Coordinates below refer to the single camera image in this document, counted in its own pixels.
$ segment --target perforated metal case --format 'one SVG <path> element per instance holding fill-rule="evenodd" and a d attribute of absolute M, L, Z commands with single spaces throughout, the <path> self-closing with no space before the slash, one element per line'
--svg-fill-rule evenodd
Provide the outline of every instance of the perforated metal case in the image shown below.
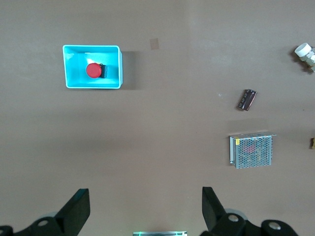
<path fill-rule="evenodd" d="M 271 132 L 230 136 L 230 163 L 237 169 L 269 166 L 272 159 Z"/>
<path fill-rule="evenodd" d="M 187 236 L 187 231 L 133 232 L 133 236 Z"/>

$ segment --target black capacitor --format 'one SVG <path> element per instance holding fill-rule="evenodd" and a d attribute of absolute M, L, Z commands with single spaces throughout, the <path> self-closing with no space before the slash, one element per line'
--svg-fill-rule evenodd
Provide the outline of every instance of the black capacitor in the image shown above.
<path fill-rule="evenodd" d="M 251 89 L 245 91 L 245 94 L 238 105 L 239 108 L 248 111 L 252 105 L 253 100 L 255 99 L 257 92 Z"/>
<path fill-rule="evenodd" d="M 100 75 L 100 78 L 106 78 L 107 77 L 107 66 L 100 64 L 100 68 L 102 69 L 102 73 Z"/>

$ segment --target metal mesh cover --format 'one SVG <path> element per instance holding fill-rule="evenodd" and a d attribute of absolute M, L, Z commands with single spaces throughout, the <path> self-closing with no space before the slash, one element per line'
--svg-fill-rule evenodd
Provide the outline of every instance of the metal mesh cover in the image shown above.
<path fill-rule="evenodd" d="M 271 165 L 272 136 L 264 133 L 248 134 L 246 137 L 231 138 L 231 160 L 237 168 Z"/>

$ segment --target white pipe fitting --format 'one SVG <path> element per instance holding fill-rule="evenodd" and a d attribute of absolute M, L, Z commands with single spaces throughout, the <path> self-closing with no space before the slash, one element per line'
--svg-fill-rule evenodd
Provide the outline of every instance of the white pipe fitting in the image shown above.
<path fill-rule="evenodd" d="M 303 43 L 298 46 L 295 51 L 301 61 L 304 61 L 310 70 L 315 71 L 315 49 L 308 43 Z"/>

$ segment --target plastic bin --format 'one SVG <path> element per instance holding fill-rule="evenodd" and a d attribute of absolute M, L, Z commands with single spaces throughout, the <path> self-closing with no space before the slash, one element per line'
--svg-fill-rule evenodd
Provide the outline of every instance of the plastic bin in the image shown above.
<path fill-rule="evenodd" d="M 65 85 L 69 89 L 119 89 L 123 83 L 123 55 L 116 45 L 64 45 Z M 106 78 L 93 79 L 88 64 L 107 66 Z"/>

